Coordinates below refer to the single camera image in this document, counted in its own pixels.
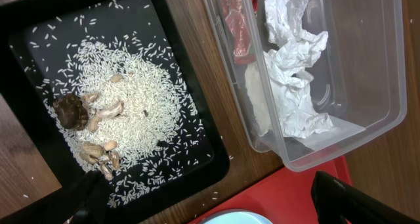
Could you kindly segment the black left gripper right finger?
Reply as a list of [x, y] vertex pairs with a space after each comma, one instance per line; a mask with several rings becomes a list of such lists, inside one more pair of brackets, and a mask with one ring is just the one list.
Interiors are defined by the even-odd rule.
[[316, 172], [311, 197], [320, 224], [419, 224], [324, 171]]

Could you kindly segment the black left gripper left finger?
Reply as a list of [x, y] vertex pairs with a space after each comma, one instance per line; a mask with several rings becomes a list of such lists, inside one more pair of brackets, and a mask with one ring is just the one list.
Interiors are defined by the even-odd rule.
[[1, 219], [2, 223], [104, 223], [111, 188], [99, 171]]

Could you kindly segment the light blue dinner plate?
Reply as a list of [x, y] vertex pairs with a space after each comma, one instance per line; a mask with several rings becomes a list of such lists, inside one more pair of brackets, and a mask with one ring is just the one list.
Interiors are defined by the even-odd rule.
[[225, 210], [204, 218], [199, 224], [273, 224], [273, 222], [255, 212]]

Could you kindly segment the food scraps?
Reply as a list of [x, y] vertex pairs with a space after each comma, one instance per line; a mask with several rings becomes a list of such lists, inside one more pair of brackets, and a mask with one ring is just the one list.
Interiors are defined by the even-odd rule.
[[10, 49], [84, 171], [107, 146], [109, 207], [144, 198], [214, 151], [152, 0], [107, 0], [14, 32]]

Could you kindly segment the white napkin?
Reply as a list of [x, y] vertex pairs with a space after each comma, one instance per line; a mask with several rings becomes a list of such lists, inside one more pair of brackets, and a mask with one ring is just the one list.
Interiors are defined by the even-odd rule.
[[310, 96], [314, 76], [307, 71], [326, 49], [329, 34], [302, 28], [309, 0], [264, 0], [268, 41], [278, 49], [263, 53], [284, 137], [305, 139], [335, 129], [329, 114], [318, 113]]

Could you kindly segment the red snack wrapper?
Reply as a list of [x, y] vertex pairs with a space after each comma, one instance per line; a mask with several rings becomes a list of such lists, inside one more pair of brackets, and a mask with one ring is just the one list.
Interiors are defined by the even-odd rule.
[[251, 36], [245, 21], [247, 16], [243, 0], [221, 0], [224, 21], [233, 37], [233, 54], [236, 64], [249, 64], [255, 61], [251, 46]]

